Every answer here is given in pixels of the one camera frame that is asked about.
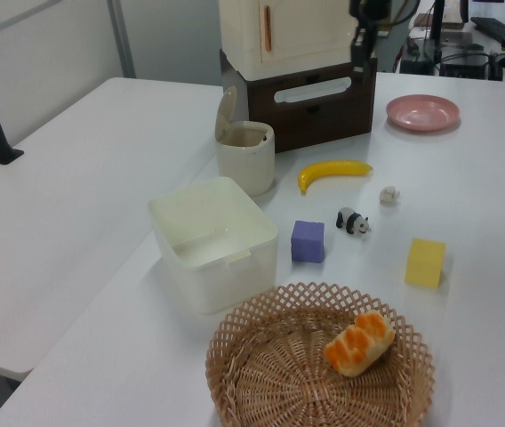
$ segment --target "wicker basket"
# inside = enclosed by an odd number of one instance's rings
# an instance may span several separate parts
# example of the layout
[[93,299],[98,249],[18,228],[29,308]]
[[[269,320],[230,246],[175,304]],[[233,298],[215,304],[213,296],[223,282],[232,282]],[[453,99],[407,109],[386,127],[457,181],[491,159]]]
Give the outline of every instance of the wicker basket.
[[[324,347],[376,309],[393,345],[355,378],[335,372]],[[207,351],[206,377],[225,426],[420,425],[434,367],[421,335],[387,304],[326,283],[280,286],[228,314]]]

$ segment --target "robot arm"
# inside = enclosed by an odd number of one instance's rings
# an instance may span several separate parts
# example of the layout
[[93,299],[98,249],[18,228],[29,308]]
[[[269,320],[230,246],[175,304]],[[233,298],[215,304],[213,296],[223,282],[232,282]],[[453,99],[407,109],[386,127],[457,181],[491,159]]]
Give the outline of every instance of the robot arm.
[[[419,8],[420,0],[416,0],[411,12],[397,22],[389,25],[394,27],[409,20]],[[351,42],[351,62],[356,76],[364,80],[369,77],[369,62],[379,32],[379,22],[390,16],[390,0],[351,0],[349,14],[357,19],[355,37]]]

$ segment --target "white cup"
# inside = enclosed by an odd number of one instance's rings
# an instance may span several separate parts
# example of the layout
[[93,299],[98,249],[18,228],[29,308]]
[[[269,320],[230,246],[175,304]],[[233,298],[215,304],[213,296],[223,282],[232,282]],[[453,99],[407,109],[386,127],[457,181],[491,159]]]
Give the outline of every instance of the white cup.
[[249,196],[259,196],[274,181],[275,146],[272,126],[258,122],[231,123],[236,88],[223,95],[215,125],[219,175],[231,178]]

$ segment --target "pink plate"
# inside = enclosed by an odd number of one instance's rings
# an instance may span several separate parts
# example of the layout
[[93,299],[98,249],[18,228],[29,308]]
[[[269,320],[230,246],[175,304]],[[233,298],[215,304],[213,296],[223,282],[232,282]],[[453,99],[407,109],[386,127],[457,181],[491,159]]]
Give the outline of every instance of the pink plate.
[[407,95],[387,104],[387,116],[413,131],[436,131],[458,120],[460,109],[452,101],[432,95]]

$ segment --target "white flower figurine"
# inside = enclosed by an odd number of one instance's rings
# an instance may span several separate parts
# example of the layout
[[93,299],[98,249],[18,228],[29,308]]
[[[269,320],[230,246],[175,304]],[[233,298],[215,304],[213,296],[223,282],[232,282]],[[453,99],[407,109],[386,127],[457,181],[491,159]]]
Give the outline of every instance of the white flower figurine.
[[400,191],[397,191],[395,187],[389,185],[381,190],[379,194],[379,201],[381,203],[395,203],[400,195]]

